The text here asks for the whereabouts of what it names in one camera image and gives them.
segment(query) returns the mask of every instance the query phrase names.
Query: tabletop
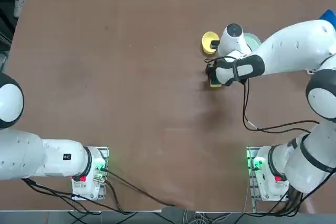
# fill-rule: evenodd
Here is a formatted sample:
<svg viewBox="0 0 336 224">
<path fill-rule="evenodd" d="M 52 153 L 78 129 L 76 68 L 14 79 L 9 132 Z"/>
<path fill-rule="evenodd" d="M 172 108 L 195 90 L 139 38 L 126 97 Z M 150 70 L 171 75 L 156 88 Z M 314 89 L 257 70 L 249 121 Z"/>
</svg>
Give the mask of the tabletop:
<svg viewBox="0 0 336 224">
<path fill-rule="evenodd" d="M 238 23 L 265 40 L 335 6 L 336 0 L 25 0 L 7 66 L 25 95 L 14 127 L 109 146 L 110 170 L 166 202 L 242 211 L 246 147 L 286 143 L 299 132 L 247 131 L 243 86 L 208 87 L 201 37 Z M 305 72 L 251 79 L 248 118 L 261 127 L 320 120 L 305 98 L 308 81 Z M 71 189 L 69 178 L 36 180 Z M 111 181 L 124 210 L 163 207 Z M 2 210 L 69 209 L 20 180 L 0 183 Z M 332 179 L 303 211 L 335 213 L 334 186 Z M 111 195 L 103 202 L 114 206 Z"/>
</svg>

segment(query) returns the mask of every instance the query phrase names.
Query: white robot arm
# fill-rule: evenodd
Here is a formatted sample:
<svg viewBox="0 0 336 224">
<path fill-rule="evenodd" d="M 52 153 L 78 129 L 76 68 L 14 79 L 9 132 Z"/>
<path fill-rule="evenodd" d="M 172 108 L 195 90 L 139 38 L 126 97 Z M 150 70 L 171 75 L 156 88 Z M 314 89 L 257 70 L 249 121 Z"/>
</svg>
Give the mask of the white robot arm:
<svg viewBox="0 0 336 224">
<path fill-rule="evenodd" d="M 0 72 L 0 180 L 32 176 L 72 177 L 73 193 L 99 198 L 102 168 L 107 162 L 96 147 L 83 147 L 72 140 L 41 139 L 8 129 L 24 109 L 19 84 Z"/>
<path fill-rule="evenodd" d="M 309 193 L 336 167 L 336 30 L 326 20 L 286 27 L 255 51 L 243 29 L 226 27 L 217 48 L 219 57 L 206 67 L 213 85 L 229 86 L 256 76 L 317 69 L 306 88 L 311 108 L 324 120 L 284 145 L 263 146 L 254 159 L 262 200 L 279 200 L 291 184 Z"/>
</svg>

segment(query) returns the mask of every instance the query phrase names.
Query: cable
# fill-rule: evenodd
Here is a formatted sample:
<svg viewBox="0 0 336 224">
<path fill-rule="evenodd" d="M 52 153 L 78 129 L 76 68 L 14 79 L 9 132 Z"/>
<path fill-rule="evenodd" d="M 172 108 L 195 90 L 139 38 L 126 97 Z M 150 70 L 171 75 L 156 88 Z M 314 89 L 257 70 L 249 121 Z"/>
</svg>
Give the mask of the cable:
<svg viewBox="0 0 336 224">
<path fill-rule="evenodd" d="M 157 213 L 157 212 L 154 212 L 153 214 L 159 216 L 160 218 L 164 219 L 165 221 L 168 221 L 169 223 L 171 224 L 175 224 L 173 221 L 167 219 L 166 217 L 163 217 L 161 214 Z"/>
<path fill-rule="evenodd" d="M 137 215 L 137 214 L 138 214 L 138 212 L 135 212 L 134 214 L 132 214 L 132 215 L 126 217 L 125 219 L 123 219 L 123 220 L 117 222 L 116 224 L 122 224 L 123 222 L 127 221 L 128 219 L 132 218 L 134 215 Z"/>
<path fill-rule="evenodd" d="M 156 202 L 160 203 L 160 204 L 163 204 L 165 206 L 169 206 L 169 207 L 175 207 L 174 204 L 169 204 L 169 203 L 166 203 L 162 200 L 159 200 L 157 198 L 155 198 L 154 196 L 150 195 L 149 193 L 145 192 L 144 190 L 141 190 L 139 187 L 136 187 L 135 185 L 131 184 L 130 182 L 128 182 L 127 180 L 123 179 L 122 177 L 118 176 L 117 174 L 113 173 L 113 172 L 110 172 L 109 170 L 103 168 L 101 169 L 101 171 L 104 171 L 104 172 L 108 172 L 109 174 L 111 174 L 112 176 L 118 178 L 119 180 L 123 181 L 124 183 L 126 183 L 127 185 L 129 185 L 130 187 L 132 187 L 134 190 L 146 195 L 147 197 L 155 200 Z"/>
<path fill-rule="evenodd" d="M 112 193 L 113 193 L 114 201 L 115 201 L 115 203 L 116 203 L 116 205 L 117 205 L 118 210 L 119 210 L 120 212 L 122 212 L 124 215 L 129 215 L 129 214 L 131 214 L 132 212 L 124 212 L 124 211 L 122 210 L 122 208 L 121 208 L 121 206 L 120 206 L 120 204 L 119 204 L 118 198 L 117 198 L 117 193 L 116 193 L 114 187 L 112 186 L 112 184 L 111 184 L 108 180 L 105 180 L 105 183 L 110 187 L 110 189 L 111 189 L 111 191 L 112 191 Z"/>
<path fill-rule="evenodd" d="M 81 219 L 84 218 L 85 216 L 89 215 L 89 213 L 84 214 L 83 216 L 81 216 L 80 218 L 76 217 L 75 215 L 73 215 L 72 213 L 68 212 L 68 214 L 70 214 L 72 217 L 74 217 L 76 220 L 74 222 L 72 222 L 71 224 L 76 223 L 77 221 L 79 221 L 82 224 L 87 224 L 86 222 L 82 221 Z"/>
<path fill-rule="evenodd" d="M 34 183 L 33 185 L 32 185 L 32 184 L 27 184 L 28 186 L 30 186 L 30 188 L 32 188 L 33 186 L 35 186 L 35 187 L 38 187 L 38 188 L 43 189 L 43 190 L 52 191 L 53 194 L 56 194 L 56 195 L 52 195 L 52 196 L 60 197 L 60 198 L 65 198 L 65 196 L 62 196 L 62 195 L 69 195 L 69 196 L 71 196 L 71 197 L 82 198 L 82 199 L 85 199 L 85 200 L 87 200 L 87 201 L 89 201 L 89 202 L 95 204 L 95 205 L 98 205 L 98 206 L 101 206 L 101 207 L 105 207 L 105 208 L 107 208 L 107 209 L 109 209 L 109 210 L 116 211 L 116 212 L 122 214 L 122 212 L 119 211 L 119 210 L 117 210 L 117 209 L 114 209 L 114 208 L 109 207 L 109 206 L 107 206 L 107 205 L 98 203 L 98 202 L 96 202 L 96 201 L 94 201 L 94 200 L 92 200 L 92 199 L 86 198 L 86 197 L 84 197 L 84 196 L 77 195 L 77 194 L 73 194 L 73 193 L 66 193 L 66 192 L 63 192 L 63 191 L 53 190 L 53 189 L 50 189 L 50 188 L 48 188 L 48 187 L 39 185 L 39 184 L 37 184 L 37 183 L 36 183 L 35 181 L 33 181 L 33 180 L 30 180 L 30 181 L 31 181 L 31 183 Z M 39 193 L 42 193 L 42 194 L 50 195 L 49 193 L 46 193 L 46 192 L 43 192 L 43 191 L 38 191 L 36 188 L 34 188 L 33 190 L 35 190 L 35 191 L 37 191 L 37 192 L 39 192 Z M 72 201 L 74 201 L 74 202 L 76 202 L 77 204 L 79 204 L 79 205 L 82 206 L 82 204 L 79 203 L 78 201 L 76 201 L 76 200 L 74 200 L 74 199 L 71 199 L 71 198 L 69 198 L 69 199 L 72 200 Z"/>
<path fill-rule="evenodd" d="M 247 79 L 247 81 L 244 83 L 244 101 L 243 101 L 243 125 L 247 130 L 254 131 L 254 132 L 261 131 L 261 132 L 271 133 L 271 134 L 279 134 L 279 133 L 284 133 L 284 132 L 289 132 L 289 131 L 294 131 L 294 130 L 300 130 L 300 131 L 310 133 L 310 131 L 307 131 L 307 130 L 302 129 L 302 128 L 291 128 L 291 129 L 287 129 L 287 130 L 283 130 L 283 131 L 267 131 L 267 130 L 277 129 L 277 128 L 280 128 L 280 127 L 285 127 L 285 126 L 290 126 L 290 125 L 300 124 L 300 123 L 316 123 L 316 124 L 319 124 L 319 122 L 317 122 L 315 120 L 301 120 L 301 121 L 297 121 L 297 122 L 285 123 L 285 124 L 272 126 L 272 127 L 258 128 L 256 126 L 254 126 L 246 117 L 246 109 L 247 109 L 248 98 L 249 98 L 249 89 L 250 89 L 250 84 L 249 84 L 249 80 Z M 256 129 L 249 128 L 246 125 L 245 120 L 247 122 L 249 122 L 252 126 L 254 126 Z"/>
<path fill-rule="evenodd" d="M 38 189 L 34 188 L 34 187 L 33 187 L 29 182 L 27 182 L 25 179 L 23 179 L 23 181 L 24 181 L 24 182 L 25 182 L 25 183 L 26 183 L 32 190 L 34 190 L 34 191 L 36 191 L 36 192 L 38 192 L 38 193 L 41 193 L 41 194 L 45 194 L 45 195 L 50 195 L 50 196 L 58 197 L 58 198 L 62 199 L 65 203 L 67 203 L 68 205 L 70 205 L 74 210 L 76 210 L 76 211 L 78 211 L 78 212 L 80 212 L 80 213 L 82 213 L 82 214 L 85 214 L 86 212 L 90 212 L 90 211 L 88 211 L 88 210 L 87 210 L 87 209 L 86 209 L 80 202 L 77 202 L 77 201 L 75 201 L 74 199 L 71 199 L 71 198 L 66 197 L 66 196 L 57 195 L 57 194 L 55 194 L 55 193 L 50 194 L 50 193 L 47 193 L 47 192 L 45 192 L 45 191 L 38 190 Z M 69 202 L 66 201 L 65 199 L 69 199 L 69 200 L 74 201 L 75 203 L 79 204 L 79 205 L 85 210 L 85 212 L 80 211 L 77 207 L 75 207 L 73 204 L 69 203 Z"/>
</svg>

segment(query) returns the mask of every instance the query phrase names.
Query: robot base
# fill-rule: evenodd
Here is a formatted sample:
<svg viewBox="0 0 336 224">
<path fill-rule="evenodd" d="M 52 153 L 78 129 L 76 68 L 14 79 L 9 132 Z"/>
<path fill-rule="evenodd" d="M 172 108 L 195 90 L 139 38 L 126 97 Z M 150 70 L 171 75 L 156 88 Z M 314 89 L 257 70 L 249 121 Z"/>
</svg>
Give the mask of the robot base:
<svg viewBox="0 0 336 224">
<path fill-rule="evenodd" d="M 260 199 L 264 201 L 279 201 L 288 190 L 287 181 L 276 181 L 268 165 L 268 152 L 270 146 L 263 146 L 259 149 L 256 157 L 253 159 L 253 169 L 256 175 Z"/>
<path fill-rule="evenodd" d="M 100 200 L 105 198 L 106 185 L 104 183 L 106 172 L 100 169 L 107 168 L 109 160 L 109 147 L 88 146 L 92 156 L 91 169 L 85 178 L 80 181 L 71 180 L 72 193 L 80 195 L 91 200 Z M 74 200 L 85 200 L 79 197 L 72 197 Z"/>
</svg>

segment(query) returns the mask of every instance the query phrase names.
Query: yellow cup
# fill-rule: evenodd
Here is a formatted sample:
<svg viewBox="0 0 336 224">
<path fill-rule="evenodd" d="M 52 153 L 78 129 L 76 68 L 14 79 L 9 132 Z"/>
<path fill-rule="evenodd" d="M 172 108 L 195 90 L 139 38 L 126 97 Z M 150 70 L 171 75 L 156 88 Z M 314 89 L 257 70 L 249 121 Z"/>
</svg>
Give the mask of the yellow cup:
<svg viewBox="0 0 336 224">
<path fill-rule="evenodd" d="M 207 31 L 202 37 L 203 51 L 208 55 L 212 55 L 216 52 L 216 49 L 211 48 L 212 40 L 219 40 L 219 36 L 213 31 Z"/>
</svg>

